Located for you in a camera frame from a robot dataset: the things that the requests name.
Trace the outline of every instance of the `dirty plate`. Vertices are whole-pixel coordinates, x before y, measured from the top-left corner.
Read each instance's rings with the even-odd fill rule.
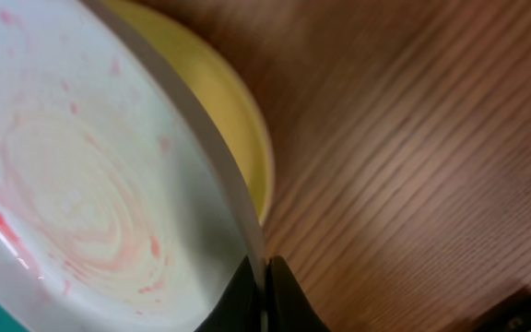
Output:
[[[96,14],[0,0],[0,304],[36,331],[194,330],[246,255],[261,275],[257,219],[189,90]]]

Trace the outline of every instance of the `yellow bowl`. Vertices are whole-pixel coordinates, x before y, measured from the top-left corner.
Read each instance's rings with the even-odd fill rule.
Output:
[[[167,59],[224,137],[264,224],[274,192],[274,157],[264,119],[241,79],[207,43],[144,6],[104,0]]]

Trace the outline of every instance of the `black object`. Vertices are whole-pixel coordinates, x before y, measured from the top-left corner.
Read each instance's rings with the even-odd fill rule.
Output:
[[[314,312],[290,268],[273,257],[265,276],[265,297],[257,290],[249,259],[243,259],[217,306],[196,332],[328,332]]]
[[[475,332],[531,332],[531,294],[520,291],[478,320]]]

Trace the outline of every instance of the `wood grain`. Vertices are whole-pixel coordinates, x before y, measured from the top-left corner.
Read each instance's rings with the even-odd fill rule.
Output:
[[[531,0],[146,0],[277,157],[264,232],[334,331],[446,331],[531,287]]]

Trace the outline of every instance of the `red food residue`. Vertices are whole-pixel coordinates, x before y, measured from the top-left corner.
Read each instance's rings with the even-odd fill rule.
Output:
[[[8,27],[21,27],[22,25],[21,19],[19,19],[19,17],[15,16],[14,14],[10,13],[5,8],[0,9],[0,21]]]
[[[80,281],[82,284],[88,284],[88,282],[85,280],[85,278],[82,278],[80,277],[79,275],[77,274],[72,274],[73,278],[75,278],[76,280]]]
[[[0,232],[2,232],[5,237],[14,243],[19,243],[18,236],[12,231],[12,229],[7,225],[4,215],[0,212]]]
[[[66,296],[69,293],[69,289],[71,288],[71,283],[67,280],[65,280],[65,288],[63,289],[63,295]]]
[[[151,236],[151,253],[155,258],[159,258],[161,254],[161,248],[159,247],[159,241],[155,236]]]
[[[138,293],[139,294],[144,294],[146,292],[150,292],[150,291],[153,291],[150,287],[145,287],[145,288],[142,288],[140,290],[138,290]]]
[[[69,92],[69,84],[64,79],[61,80],[61,87],[63,87],[64,92]]]
[[[120,61],[115,57],[112,59],[112,64],[110,65],[110,75],[117,77],[120,76],[121,72]]]
[[[160,290],[165,286],[165,282],[163,280],[159,280],[153,284],[153,289]]]
[[[72,114],[77,114],[79,112],[79,107],[77,106],[77,104],[73,101],[71,102],[71,113]]]
[[[72,264],[68,260],[65,260],[65,262],[63,263],[63,269],[65,269],[65,270],[73,269],[73,271],[75,271],[75,273],[78,276],[80,276],[82,278],[86,278],[87,277],[85,272],[83,272],[79,267],[76,267],[74,264]]]
[[[89,144],[91,144],[94,148],[100,148],[100,145],[98,144],[98,141],[95,138],[93,138],[92,135],[90,135],[90,134],[85,135],[85,140]]]
[[[18,113],[14,113],[14,126],[21,125],[21,116]]]
[[[140,101],[141,99],[140,91],[136,88],[132,88],[132,93],[133,93],[133,99],[135,99],[135,101]]]
[[[171,149],[171,142],[167,137],[161,136],[159,137],[159,146],[161,148],[161,152],[163,154],[167,154]]]

